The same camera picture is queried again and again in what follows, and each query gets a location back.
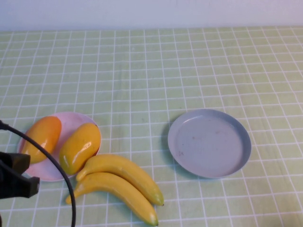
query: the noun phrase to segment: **fake fruit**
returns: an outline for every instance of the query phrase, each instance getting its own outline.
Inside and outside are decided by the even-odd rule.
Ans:
[[[122,200],[142,221],[151,226],[158,225],[155,209],[148,200],[129,182],[110,173],[93,173],[83,177],[74,189],[75,198],[94,191],[109,192]]]
[[[77,174],[77,181],[96,172],[108,172],[124,178],[137,188],[151,203],[163,206],[164,198],[153,179],[136,163],[114,154],[100,154],[87,160],[83,169]]]
[[[35,122],[26,132],[26,135],[52,154],[59,140],[61,129],[62,124],[59,118],[46,116]],[[46,159],[46,156],[39,149],[27,141],[24,143],[21,153],[30,155],[31,164]]]
[[[101,132],[93,123],[85,123],[65,141],[59,152],[59,163],[67,174],[78,172],[99,149]]]

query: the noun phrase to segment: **black cable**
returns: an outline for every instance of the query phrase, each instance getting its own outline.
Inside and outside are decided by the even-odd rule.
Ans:
[[[75,201],[75,195],[72,189],[71,182],[65,173],[65,171],[62,169],[60,164],[51,156],[43,147],[41,147],[38,143],[36,143],[33,139],[25,135],[24,133],[18,131],[17,129],[14,129],[13,127],[10,127],[8,124],[3,123],[0,120],[0,130],[8,130],[11,131],[12,133],[22,137],[23,139],[27,140],[31,144],[33,144],[37,149],[39,149],[55,166],[56,168],[60,171],[62,174],[63,178],[65,179],[65,182],[67,184],[68,190],[71,195],[71,210],[72,210],[72,217],[71,217],[71,227],[76,226],[76,201]]]

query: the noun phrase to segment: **plate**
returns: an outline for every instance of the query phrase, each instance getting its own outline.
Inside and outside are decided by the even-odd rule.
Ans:
[[[250,137],[230,115],[198,109],[177,118],[169,129],[168,144],[174,159],[203,178],[222,178],[239,171],[251,153]]]
[[[88,116],[75,112],[60,112],[52,114],[51,116],[58,117],[62,123],[62,130],[59,137],[59,141],[54,149],[54,152],[52,153],[52,156],[59,162],[60,148],[62,147],[64,142],[72,135],[72,133],[84,123],[96,123]],[[19,141],[17,148],[18,152],[21,152],[24,142],[24,139],[21,139]],[[45,159],[44,161],[39,163],[31,164],[29,168],[25,171],[25,173],[27,173],[29,176],[40,177],[41,181],[54,182],[63,180],[61,173],[49,159]]]

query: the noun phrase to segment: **toy mango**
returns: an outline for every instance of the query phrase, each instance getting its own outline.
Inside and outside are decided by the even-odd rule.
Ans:
[[[62,123],[56,116],[46,116],[35,122],[26,135],[52,154],[59,140]],[[46,156],[31,143],[25,141],[21,153],[30,155],[30,163],[38,163]]]
[[[77,173],[99,149],[101,132],[93,123],[85,123],[65,141],[60,149],[59,163],[63,170],[73,175]]]

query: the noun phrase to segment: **white wall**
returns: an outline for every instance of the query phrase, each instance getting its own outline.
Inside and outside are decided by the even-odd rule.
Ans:
[[[0,30],[303,25],[302,0],[0,0]]]

